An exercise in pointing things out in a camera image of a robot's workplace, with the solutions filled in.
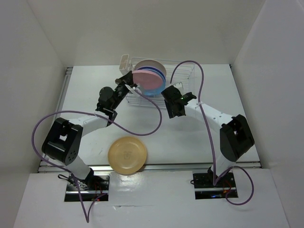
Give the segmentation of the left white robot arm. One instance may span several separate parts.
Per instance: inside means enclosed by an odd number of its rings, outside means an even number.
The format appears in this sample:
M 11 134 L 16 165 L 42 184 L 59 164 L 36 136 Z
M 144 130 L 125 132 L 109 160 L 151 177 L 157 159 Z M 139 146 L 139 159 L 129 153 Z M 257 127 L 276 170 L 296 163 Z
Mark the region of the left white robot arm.
M 99 92 L 96 111 L 102 117 L 85 115 L 74 120 L 57 118 L 42 145 L 42 152 L 70 170 L 77 178 L 77 184 L 84 190 L 101 183 L 101 178 L 79 157 L 83 136 L 112 124 L 117 116 L 116 108 L 134 86 L 132 71 L 115 80 L 117 87 L 103 87 Z

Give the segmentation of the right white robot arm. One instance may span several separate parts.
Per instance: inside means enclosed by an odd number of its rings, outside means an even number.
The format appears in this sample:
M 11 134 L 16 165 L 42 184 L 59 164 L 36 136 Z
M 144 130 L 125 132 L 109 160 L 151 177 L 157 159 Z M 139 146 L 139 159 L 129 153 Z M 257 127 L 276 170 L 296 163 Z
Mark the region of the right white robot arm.
M 162 93 L 169 118 L 188 116 L 204 123 L 209 135 L 210 129 L 219 134 L 220 154 L 215 154 L 213 142 L 211 152 L 213 165 L 208 169 L 208 182 L 217 187 L 223 183 L 228 169 L 233 167 L 244 153 L 254 146 L 255 140 L 247 119 L 238 114 L 225 114 L 188 92 L 184 95 L 175 86 L 167 87 Z

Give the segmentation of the purple plate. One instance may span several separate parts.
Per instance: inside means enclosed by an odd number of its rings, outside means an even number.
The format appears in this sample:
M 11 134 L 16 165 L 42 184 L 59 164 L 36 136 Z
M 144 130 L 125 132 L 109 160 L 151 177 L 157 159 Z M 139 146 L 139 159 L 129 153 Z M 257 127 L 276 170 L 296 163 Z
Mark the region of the purple plate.
M 166 77 L 166 75 L 163 73 L 163 71 L 161 71 L 161 70 L 159 70 L 159 69 L 157 69 L 157 68 L 155 68 L 155 67 L 147 66 L 146 68 L 147 68 L 147 69 L 150 69 L 150 70 L 157 71 L 157 72 L 159 72 L 164 78 Z

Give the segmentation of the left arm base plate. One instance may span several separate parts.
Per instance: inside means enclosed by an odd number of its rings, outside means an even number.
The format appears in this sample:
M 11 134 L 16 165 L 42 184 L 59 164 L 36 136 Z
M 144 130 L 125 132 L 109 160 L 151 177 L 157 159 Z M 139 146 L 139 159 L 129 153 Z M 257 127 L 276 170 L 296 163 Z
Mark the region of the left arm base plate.
M 79 202 L 78 189 L 71 175 L 58 175 L 61 180 L 67 181 L 64 202 Z M 108 201 L 109 199 L 109 175 L 98 176 L 91 186 L 87 186 L 80 180 L 77 181 L 83 201 Z

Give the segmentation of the blue plate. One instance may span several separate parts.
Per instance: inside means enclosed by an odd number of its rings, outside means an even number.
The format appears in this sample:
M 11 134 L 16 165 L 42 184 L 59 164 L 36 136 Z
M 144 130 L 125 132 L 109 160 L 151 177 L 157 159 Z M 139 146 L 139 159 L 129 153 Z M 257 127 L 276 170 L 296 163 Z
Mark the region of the blue plate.
M 144 67 L 143 70 L 149 70 L 149 71 L 152 71 L 154 73 L 157 73 L 161 78 L 162 78 L 162 85 L 159 86 L 158 88 L 156 89 L 147 89 L 144 91 L 144 94 L 146 96 L 155 96 L 155 95 L 159 95 L 164 89 L 165 89 L 165 86 L 166 86 L 166 78 L 165 78 L 165 75 L 158 69 L 154 68 L 154 67 Z

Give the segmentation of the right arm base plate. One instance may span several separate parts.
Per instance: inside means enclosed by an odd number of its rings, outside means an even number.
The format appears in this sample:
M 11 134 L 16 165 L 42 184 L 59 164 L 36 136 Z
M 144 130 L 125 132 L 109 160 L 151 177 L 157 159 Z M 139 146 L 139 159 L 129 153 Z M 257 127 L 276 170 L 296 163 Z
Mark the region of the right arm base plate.
M 229 172 L 220 179 L 215 186 L 209 180 L 207 173 L 194 173 L 190 183 L 194 186 L 196 200 L 237 198 L 237 188 L 233 173 Z

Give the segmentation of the pink plate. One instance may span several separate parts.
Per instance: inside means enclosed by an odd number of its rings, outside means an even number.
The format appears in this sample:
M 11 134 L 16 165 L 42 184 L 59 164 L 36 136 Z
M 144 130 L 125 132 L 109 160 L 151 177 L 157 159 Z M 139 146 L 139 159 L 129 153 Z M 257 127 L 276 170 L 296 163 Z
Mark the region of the pink plate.
M 145 90 L 156 89 L 162 85 L 162 78 L 157 74 L 149 70 L 134 70 L 133 82 L 138 86 L 141 86 Z

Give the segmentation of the orange plate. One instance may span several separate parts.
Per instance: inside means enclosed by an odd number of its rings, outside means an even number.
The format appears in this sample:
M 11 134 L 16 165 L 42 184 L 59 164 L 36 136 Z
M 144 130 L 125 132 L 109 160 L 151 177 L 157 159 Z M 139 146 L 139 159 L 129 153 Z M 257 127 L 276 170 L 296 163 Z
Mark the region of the orange plate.
M 132 175 L 139 171 L 147 159 L 147 148 L 138 138 L 126 136 L 117 139 L 109 148 L 108 162 L 121 175 Z

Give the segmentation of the cream plate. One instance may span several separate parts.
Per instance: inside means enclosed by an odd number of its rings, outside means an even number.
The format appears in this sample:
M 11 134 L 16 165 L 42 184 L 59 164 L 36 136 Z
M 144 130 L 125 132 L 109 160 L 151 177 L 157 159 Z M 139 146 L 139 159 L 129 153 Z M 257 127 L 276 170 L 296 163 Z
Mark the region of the cream plate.
M 164 65 L 153 59 L 144 59 L 144 60 L 138 62 L 135 65 L 134 70 L 137 70 L 141 67 L 155 67 L 155 68 L 163 71 L 164 74 L 167 74 L 167 71 L 166 71 Z

